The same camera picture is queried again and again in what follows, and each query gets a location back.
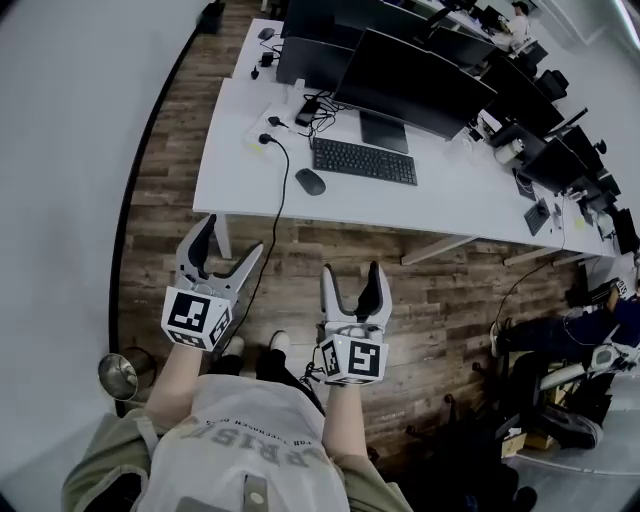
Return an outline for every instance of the white desk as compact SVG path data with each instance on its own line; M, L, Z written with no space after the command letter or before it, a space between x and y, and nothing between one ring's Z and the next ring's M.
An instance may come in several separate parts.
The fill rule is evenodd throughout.
M222 84L202 156L193 208L219 215L216 237L223 257L231 257L225 214L275 216L281 200L284 155L275 144L266 146L264 151L251 149L245 136L270 104L282 104L288 98L289 114L295 115L304 101L302 92L281 84L245 79L225 79ZM311 197L294 178L299 169L311 168L307 139L281 127L269 130L267 126L265 131L282 143L291 159L284 217L452 235L407 255L403 258L405 264L474 238L541 247L507 264L550 254L563 246L586 255L615 256L612 245L601 242L597 230L580 221L579 208L570 201L564 204L566 240L561 229L551 229L552 221L537 236L531 236L523 215L533 203L518 194L513 175L498 164L492 149L484 143L473 144L473 151L468 152L460 137L447 143L407 127L417 187L318 171L327 190ZM335 125L323 136L361 144L357 111L339 113ZM551 208L555 203L562 207L562 199L554 198L546 189L536 186L536 192L546 198Z

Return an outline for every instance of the trash can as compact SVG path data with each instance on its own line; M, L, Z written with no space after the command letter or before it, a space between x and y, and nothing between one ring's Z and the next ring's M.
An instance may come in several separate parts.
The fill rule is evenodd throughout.
M138 347L126 348L119 354L107 354L98 364L100 384L111 397L122 402L151 387L157 371L151 354Z
M222 21L225 3L217 0L207 5L200 17L200 30L204 34L217 34Z

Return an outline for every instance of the box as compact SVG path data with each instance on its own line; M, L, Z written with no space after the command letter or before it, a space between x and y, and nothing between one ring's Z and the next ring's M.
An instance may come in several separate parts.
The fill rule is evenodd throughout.
M527 448L534 448L535 450L548 450L553 442L553 437L548 436L541 430L534 430L527 434L524 445Z
M518 434L502 441L502 457L512 457L524 448L527 434Z

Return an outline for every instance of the power cord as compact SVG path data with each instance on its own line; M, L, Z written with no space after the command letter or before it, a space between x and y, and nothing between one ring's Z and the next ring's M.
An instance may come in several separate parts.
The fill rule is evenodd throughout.
M325 373L324 368L322 366L316 366L316 351L318 350L318 348L319 348L319 345L316 345L315 347L313 347L313 354L311 355L311 361L307 363L307 366L304 370L304 375L298 379L302 384L307 386L311 391L314 391L313 386L311 385L311 381L314 380L316 382L320 382L320 379L318 379L315 376L315 374Z
M273 46L268 46L268 45L265 44L267 41L260 41L260 46L266 48L267 50L271 50L272 52L276 52L278 54L278 56L282 55L282 50L277 50L276 47L278 46L278 47L282 48L284 46L284 44L274 44Z
M258 288L260 288L260 283L262 282L262 274L264 273L264 269L267 268L269 259L271 258L271 253L273 252L273 248L276 246L276 241L277 241L276 228L278 227L280 214L282 213L282 209L284 208L284 201L287 193L287 178L289 177L289 154L287 153L287 150L284 149L284 146L280 144L280 142L278 142L268 133L263 133L262 135L260 135L260 137L258 138L258 141L260 142L260 144L269 144L270 142L275 142L278 146L280 146L280 149L282 149L282 152L284 153L284 156L287 159L287 168L285 170L284 180L282 182L282 200L280 201L280 208L278 208L278 214L276 215L276 219L273 221L273 226L271 228L271 236L272 236L271 247L269 247L269 251L267 252L267 258L264 260L264 263L262 264L262 268L260 269L260 274L258 275L258 282L256 283L256 287L253 290L253 295L251 295L251 300L249 301L249 305L247 306L247 309L244 312L242 320L240 320L240 323L234 329L233 334L229 339L233 338L236 335L236 333L238 332L238 329L242 327L242 324L247 319L247 315L249 314L251 305L253 304L253 301L256 298L256 295L258 293Z
M560 214L561 217L562 217L562 247L560 248L560 251L558 251L559 253L561 253L564 250L564 246L567 243L567 234L566 234L566 232L564 230L564 203L565 203L565 200L566 200L566 197L562 196L562 213ZM498 333L500 332L500 324L498 323L498 321L500 320L500 313L502 313L502 308L504 307L505 302L507 301L509 296L513 293L513 290L516 289L516 286L518 286L520 283L522 283L522 281L524 281L527 277L535 274L539 270L542 270L547 265L555 263L558 260L559 257L560 257L560 254L558 254L558 256L556 256L555 258L550 258L548 261L544 262L538 268L532 270L531 272L526 274L524 277L521 277L520 279L518 279L515 282L515 284L511 287L511 289L507 292L507 294L502 299L502 303L500 304L500 309L498 309L498 314L496 315L496 320L495 320L496 329L497 329Z
M343 105L336 105L331 99L330 91L320 91L317 94L305 94L306 101L317 101L320 105L309 123L309 133L298 132L309 139L309 148L313 149L314 139L318 133L322 133L336 122L336 115L343 110L351 110Z

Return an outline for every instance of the black pants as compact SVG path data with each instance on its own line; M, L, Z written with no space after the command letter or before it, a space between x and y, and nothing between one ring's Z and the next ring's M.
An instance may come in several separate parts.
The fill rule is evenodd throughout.
M286 359L287 356L282 350L268 350L264 352L256 363L256 379L279 382L280 384L299 389L311 400L311 403L324 414L324 409L316 394L291 375L291 372L285 368L284 362ZM211 365L207 373L215 375L240 375L243 364L242 358L239 356L222 356Z
M567 322L571 330L571 321ZM591 358L596 345L581 345L565 329L561 317L537 318L506 329L498 335L501 351L535 351L548 355L552 361L581 363Z

